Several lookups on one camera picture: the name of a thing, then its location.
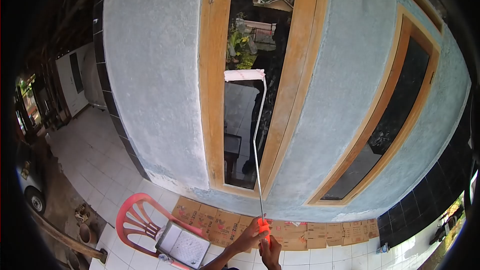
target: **hand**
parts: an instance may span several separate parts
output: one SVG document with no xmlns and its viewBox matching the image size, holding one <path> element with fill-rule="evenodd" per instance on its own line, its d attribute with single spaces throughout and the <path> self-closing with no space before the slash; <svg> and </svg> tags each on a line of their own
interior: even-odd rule
<svg viewBox="0 0 480 270">
<path fill-rule="evenodd" d="M 260 217 L 254 218 L 251 221 L 250 225 L 245 228 L 240 237 L 238 237 L 238 239 L 229 246 L 229 249 L 232 250 L 235 254 L 247 251 L 252 247 L 255 247 L 260 241 L 260 239 L 263 239 L 268 234 L 268 231 L 263 231 L 261 234 L 258 234 L 255 237 L 253 236 L 254 233 L 258 231 L 259 218 Z"/>
<path fill-rule="evenodd" d="M 281 270 L 279 264 L 280 251 L 282 251 L 282 245 L 277 242 L 275 237 L 270 235 L 270 246 L 266 239 L 262 239 L 258 244 L 258 250 L 260 251 L 261 261 L 268 268 L 268 270 Z"/>
</svg>

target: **concrete wall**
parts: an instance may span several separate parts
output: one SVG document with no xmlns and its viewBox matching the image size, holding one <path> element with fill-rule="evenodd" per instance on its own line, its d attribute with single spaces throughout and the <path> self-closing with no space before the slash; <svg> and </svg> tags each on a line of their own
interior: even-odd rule
<svg viewBox="0 0 480 270">
<path fill-rule="evenodd" d="M 350 143 L 385 70 L 397 3 L 441 45 L 429 98 L 411 135 L 346 207 L 305 207 Z M 105 0 L 104 42 L 125 130 L 153 183 L 210 205 L 260 214 L 257 200 L 208 187 L 198 89 L 200 0 Z M 381 215 L 428 172 L 455 130 L 470 81 L 450 31 L 409 0 L 329 0 L 303 111 L 272 191 L 269 217 L 345 221 Z"/>
</svg>

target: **red plastic chair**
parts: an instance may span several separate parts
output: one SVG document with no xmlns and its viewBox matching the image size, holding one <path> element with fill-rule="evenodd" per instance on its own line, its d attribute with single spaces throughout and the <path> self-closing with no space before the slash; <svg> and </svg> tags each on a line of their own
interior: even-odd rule
<svg viewBox="0 0 480 270">
<path fill-rule="evenodd" d="M 155 240 L 155 236 L 161 229 L 161 227 L 159 227 L 158 225 L 152 222 L 152 219 L 150 219 L 150 217 L 145 212 L 144 202 L 151 204 L 157 211 L 162 213 L 169 221 L 172 221 L 177 225 L 180 225 L 181 227 L 196 234 L 197 236 L 207 239 L 207 237 L 202 233 L 202 230 L 200 228 L 196 228 L 191 225 L 185 224 L 182 221 L 178 220 L 177 218 L 173 217 L 172 214 L 169 213 L 169 211 L 167 211 L 164 207 L 162 207 L 157 201 L 155 201 L 148 194 L 137 193 L 128 197 L 128 199 L 121 205 L 120 210 L 118 211 L 118 214 L 117 214 L 117 219 L 115 221 L 115 229 L 117 230 L 118 237 L 120 238 L 120 240 L 122 240 L 123 243 L 127 244 L 131 248 L 141 251 L 144 254 L 153 256 L 155 258 L 158 258 L 160 254 L 158 250 L 156 252 L 150 251 L 146 248 L 141 247 L 138 244 L 135 244 L 134 242 L 128 239 L 128 235 L 138 234 L 138 235 L 150 237 L 153 240 Z M 137 205 L 138 210 L 142 214 L 143 218 L 134 210 L 134 204 Z M 130 213 L 138 222 L 128 217 L 127 213 Z M 124 223 L 129 223 L 131 225 L 134 225 L 138 227 L 140 230 L 133 229 L 133 228 L 125 228 L 123 227 Z M 172 265 L 180 269 L 190 269 L 189 267 L 186 267 L 183 264 L 178 263 L 176 261 L 174 261 Z"/>
</svg>

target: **car wheel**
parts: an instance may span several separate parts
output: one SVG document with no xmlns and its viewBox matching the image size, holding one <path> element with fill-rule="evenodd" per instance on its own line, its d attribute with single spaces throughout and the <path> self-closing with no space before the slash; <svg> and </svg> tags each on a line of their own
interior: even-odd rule
<svg viewBox="0 0 480 270">
<path fill-rule="evenodd" d="M 35 212 L 39 213 L 40 215 L 45 213 L 45 208 L 47 206 L 45 204 L 45 198 L 43 197 L 42 192 L 33 186 L 29 186 L 27 189 L 25 189 L 25 198 Z"/>
</svg>

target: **roller handle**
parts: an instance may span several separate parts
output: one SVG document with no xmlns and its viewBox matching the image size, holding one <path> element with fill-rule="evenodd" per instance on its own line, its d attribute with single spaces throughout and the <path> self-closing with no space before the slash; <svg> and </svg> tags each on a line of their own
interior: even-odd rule
<svg viewBox="0 0 480 270">
<path fill-rule="evenodd" d="M 259 229 L 258 229 L 259 234 L 261 234 L 264 231 L 268 231 L 268 234 L 265 236 L 265 239 L 267 239 L 268 244 L 272 246 L 272 244 L 270 243 L 270 227 L 268 226 L 267 220 L 262 220 L 261 218 L 258 219 L 258 226 L 259 226 Z"/>
</svg>

